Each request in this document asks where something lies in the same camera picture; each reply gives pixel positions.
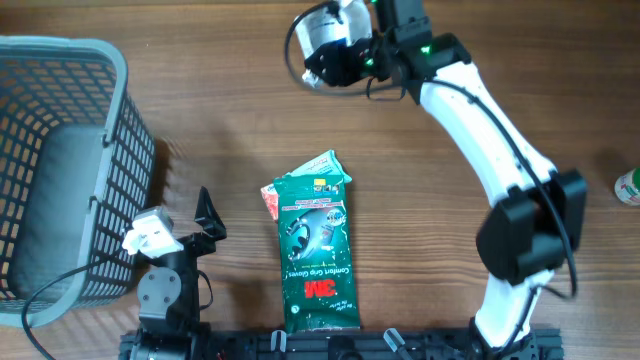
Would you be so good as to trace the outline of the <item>teal plastic packet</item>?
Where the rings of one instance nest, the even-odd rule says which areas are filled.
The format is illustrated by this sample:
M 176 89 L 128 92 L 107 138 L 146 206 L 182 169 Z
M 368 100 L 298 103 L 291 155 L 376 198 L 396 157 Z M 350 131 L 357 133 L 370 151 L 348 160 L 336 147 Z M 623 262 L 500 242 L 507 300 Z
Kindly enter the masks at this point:
M 293 171 L 288 172 L 288 175 L 342 175 L 346 183 L 353 181 L 352 177 L 345 172 L 333 149 L 327 150 L 312 160 L 300 165 Z

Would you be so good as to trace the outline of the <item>green 3M gloves package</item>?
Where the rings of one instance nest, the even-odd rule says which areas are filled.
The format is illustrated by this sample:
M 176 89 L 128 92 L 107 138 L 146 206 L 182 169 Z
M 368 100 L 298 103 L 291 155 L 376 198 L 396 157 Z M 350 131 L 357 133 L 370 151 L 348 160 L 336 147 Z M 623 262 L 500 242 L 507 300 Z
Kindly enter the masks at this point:
M 285 331 L 358 329 L 344 177 L 285 176 L 274 186 Z

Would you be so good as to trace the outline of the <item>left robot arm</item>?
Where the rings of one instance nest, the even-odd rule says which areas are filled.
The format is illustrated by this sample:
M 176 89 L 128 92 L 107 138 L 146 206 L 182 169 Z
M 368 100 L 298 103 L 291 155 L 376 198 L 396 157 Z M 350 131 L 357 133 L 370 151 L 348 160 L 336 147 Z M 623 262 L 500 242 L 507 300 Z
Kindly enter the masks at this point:
M 200 303 L 198 281 L 207 275 L 197 258 L 216 251 L 216 242 L 227 237 L 206 188 L 199 191 L 194 221 L 199 232 L 177 238 L 166 211 L 153 207 L 138 213 L 126 233 L 123 249 L 141 254 L 151 265 L 140 278 L 139 328 L 121 337 L 121 359 L 222 359 L 224 352 L 213 340 L 211 326 L 200 312 L 211 304 Z

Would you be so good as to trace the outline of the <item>green lid jar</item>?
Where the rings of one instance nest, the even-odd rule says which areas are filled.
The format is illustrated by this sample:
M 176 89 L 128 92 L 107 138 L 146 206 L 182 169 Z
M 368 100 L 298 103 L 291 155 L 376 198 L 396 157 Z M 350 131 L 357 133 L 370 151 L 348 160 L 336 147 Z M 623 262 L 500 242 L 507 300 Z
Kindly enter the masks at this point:
M 637 167 L 620 176 L 615 182 L 614 193 L 626 205 L 638 206 L 640 204 L 639 171 L 640 168 Z

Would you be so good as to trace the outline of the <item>white wipes packet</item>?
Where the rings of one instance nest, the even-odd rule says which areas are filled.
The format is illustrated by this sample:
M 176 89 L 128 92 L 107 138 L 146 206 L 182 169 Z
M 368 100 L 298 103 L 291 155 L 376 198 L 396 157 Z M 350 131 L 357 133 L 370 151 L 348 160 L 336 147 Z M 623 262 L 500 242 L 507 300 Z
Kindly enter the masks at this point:
M 299 15 L 295 26 L 303 56 L 309 58 L 322 45 L 338 41 L 347 46 L 372 37 L 371 15 L 363 0 L 339 0 L 337 14 L 325 7 Z

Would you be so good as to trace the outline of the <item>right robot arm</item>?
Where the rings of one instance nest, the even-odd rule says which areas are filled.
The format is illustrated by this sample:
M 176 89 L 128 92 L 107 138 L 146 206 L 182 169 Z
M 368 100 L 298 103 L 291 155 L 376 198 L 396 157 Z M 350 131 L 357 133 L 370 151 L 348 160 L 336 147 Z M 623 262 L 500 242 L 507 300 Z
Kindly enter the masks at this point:
M 535 349 L 530 317 L 555 272 L 566 268 L 570 287 L 578 285 L 585 179 L 559 172 L 520 134 L 470 52 L 454 34 L 435 34 L 419 1 L 325 1 L 298 15 L 287 35 L 300 44 L 303 88 L 376 100 L 399 89 L 452 138 L 490 205 L 476 236 L 489 278 L 466 355 L 509 359 Z

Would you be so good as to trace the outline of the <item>red white small box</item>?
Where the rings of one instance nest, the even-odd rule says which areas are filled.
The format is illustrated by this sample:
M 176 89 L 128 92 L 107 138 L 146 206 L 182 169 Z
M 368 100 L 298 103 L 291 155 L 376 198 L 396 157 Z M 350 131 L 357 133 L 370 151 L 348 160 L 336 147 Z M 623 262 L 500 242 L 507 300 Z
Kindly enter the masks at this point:
M 279 196 L 274 184 L 269 184 L 260 189 L 261 196 L 274 222 L 278 221 Z

